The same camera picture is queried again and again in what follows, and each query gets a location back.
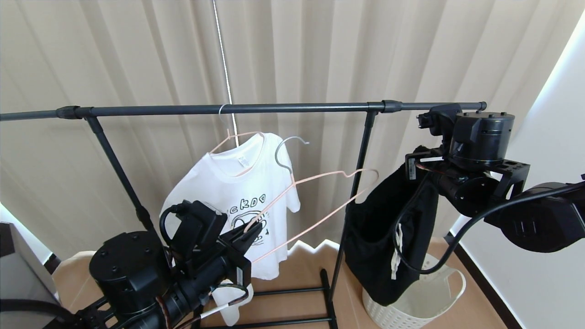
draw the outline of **basket handle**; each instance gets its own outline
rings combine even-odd
[[[439,315],[443,314],[444,312],[446,312],[447,310],[449,310],[453,304],[455,304],[455,302],[459,299],[459,297],[461,297],[461,295],[463,295],[463,293],[465,292],[465,288],[467,287],[467,282],[465,281],[465,275],[463,275],[463,273],[461,273],[460,270],[458,269],[454,269],[454,268],[450,268],[450,267],[443,267],[444,269],[440,270],[437,275],[433,278],[434,280],[444,280],[447,281],[449,276],[451,276],[453,273],[458,273],[459,276],[461,276],[461,281],[462,281],[462,285],[461,285],[461,290],[457,293],[457,295],[453,298],[451,298],[451,301],[449,302],[449,304],[447,304],[447,306],[445,306],[440,312]]]

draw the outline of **white t-shirt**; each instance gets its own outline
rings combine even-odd
[[[161,213],[183,200],[206,201],[228,215],[222,234],[252,220],[291,184],[288,170],[274,160],[274,152],[282,139],[273,133],[263,136],[256,134],[237,148],[204,155],[168,195]],[[278,151],[278,160],[291,166],[285,145]],[[260,217],[262,231],[246,252],[246,258],[254,261],[287,240],[287,208],[292,212],[300,208],[296,188],[290,189]],[[170,237],[179,224],[174,214],[168,215],[166,228]],[[287,248],[284,246],[253,264],[252,276],[274,279],[278,276],[278,263],[285,259]]]

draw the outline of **metal hook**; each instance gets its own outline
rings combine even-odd
[[[285,169],[287,169],[287,170],[288,170],[288,172],[290,172],[290,173],[292,174],[292,173],[293,173],[293,169],[292,169],[292,168],[290,168],[290,167],[288,167],[288,166],[285,166],[284,164],[280,163],[280,161],[278,161],[278,150],[280,150],[280,146],[283,146],[283,145],[284,145],[284,143],[285,143],[287,140],[291,139],[291,138],[300,139],[300,140],[301,140],[301,142],[302,142],[303,144],[305,144],[305,145],[307,145],[307,144],[310,144],[310,143],[309,143],[309,142],[305,142],[305,140],[304,140],[303,138],[300,138],[299,136],[290,136],[289,138],[287,138],[287,139],[283,140],[282,142],[280,142],[280,144],[278,144],[278,146],[276,147],[276,152],[274,152],[274,160],[276,161],[276,163],[277,163],[279,166],[281,166],[282,168],[285,168]]]
[[[224,106],[229,105],[229,104],[223,104],[219,107],[219,111],[218,111],[218,115],[219,115],[219,120],[221,121],[221,123],[223,124],[223,127],[228,131],[228,135],[229,135],[229,125],[221,118],[221,110],[223,109]]]

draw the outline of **black garment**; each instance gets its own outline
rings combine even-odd
[[[425,150],[419,146],[415,152]],[[396,280],[391,279],[394,254],[391,226],[426,173],[417,169],[418,181],[408,181],[404,166],[382,181],[363,203],[347,207],[345,261],[372,300],[383,306],[398,300],[419,277],[400,264]],[[422,267],[431,241],[437,202],[437,192],[427,184],[401,221],[402,253],[416,268]]]

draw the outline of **white drawstring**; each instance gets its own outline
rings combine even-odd
[[[398,240],[398,247],[400,248],[400,252],[402,252],[402,224],[398,223],[398,232],[396,234],[396,240]],[[400,257],[398,257],[398,252],[396,249],[394,250],[394,254],[392,255],[392,262],[390,263],[390,268],[392,269],[392,280],[396,280],[396,272],[398,272],[398,266],[400,265]]]

